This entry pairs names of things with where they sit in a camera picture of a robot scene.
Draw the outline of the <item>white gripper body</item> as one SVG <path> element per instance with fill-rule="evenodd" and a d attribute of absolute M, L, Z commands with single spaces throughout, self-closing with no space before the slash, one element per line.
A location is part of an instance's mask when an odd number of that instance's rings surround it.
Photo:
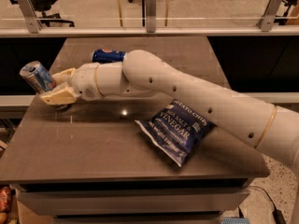
<path fill-rule="evenodd" d="M 70 79 L 70 85 L 75 94 L 85 101 L 100 100 L 102 98 L 96 83 L 96 69 L 98 66 L 99 63 L 85 63 L 75 70 Z"/>

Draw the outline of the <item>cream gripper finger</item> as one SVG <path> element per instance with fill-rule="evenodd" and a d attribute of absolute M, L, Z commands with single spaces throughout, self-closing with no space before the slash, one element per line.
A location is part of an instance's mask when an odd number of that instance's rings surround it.
<path fill-rule="evenodd" d="M 75 68 L 68 68 L 62 72 L 54 74 L 52 77 L 56 81 L 58 85 L 63 84 L 67 81 L 69 81 L 72 76 L 75 74 L 76 69 Z"/>
<path fill-rule="evenodd" d="M 47 105 L 69 105 L 76 102 L 78 95 L 67 82 L 64 82 L 52 91 L 41 94 L 40 99 Z"/>

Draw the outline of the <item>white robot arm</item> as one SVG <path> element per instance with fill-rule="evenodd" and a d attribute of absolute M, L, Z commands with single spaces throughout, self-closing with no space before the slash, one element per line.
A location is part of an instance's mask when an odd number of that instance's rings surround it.
<path fill-rule="evenodd" d="M 48 105 L 165 93 L 299 175 L 298 113 L 187 75 L 148 51 L 127 52 L 116 63 L 86 63 L 53 78 L 57 86 L 40 96 Z"/>

